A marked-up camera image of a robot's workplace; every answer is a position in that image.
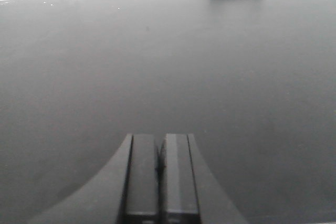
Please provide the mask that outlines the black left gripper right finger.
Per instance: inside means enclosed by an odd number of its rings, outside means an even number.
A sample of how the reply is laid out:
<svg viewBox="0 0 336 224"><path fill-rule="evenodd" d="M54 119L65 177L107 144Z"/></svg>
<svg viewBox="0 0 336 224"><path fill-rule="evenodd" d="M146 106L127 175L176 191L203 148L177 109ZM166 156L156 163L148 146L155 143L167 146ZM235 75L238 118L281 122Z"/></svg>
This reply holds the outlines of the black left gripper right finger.
<svg viewBox="0 0 336 224"><path fill-rule="evenodd" d="M192 134L161 148L161 223L247 223L207 166Z"/></svg>

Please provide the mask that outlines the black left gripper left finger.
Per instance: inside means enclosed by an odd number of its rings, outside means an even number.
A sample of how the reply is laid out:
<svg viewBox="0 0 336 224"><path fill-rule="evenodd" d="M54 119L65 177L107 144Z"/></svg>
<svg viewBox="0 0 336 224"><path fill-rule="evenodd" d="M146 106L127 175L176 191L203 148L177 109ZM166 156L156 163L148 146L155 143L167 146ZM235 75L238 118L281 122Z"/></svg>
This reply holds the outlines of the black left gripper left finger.
<svg viewBox="0 0 336 224"><path fill-rule="evenodd" d="M128 134L84 186L29 223L158 223L158 155L149 134Z"/></svg>

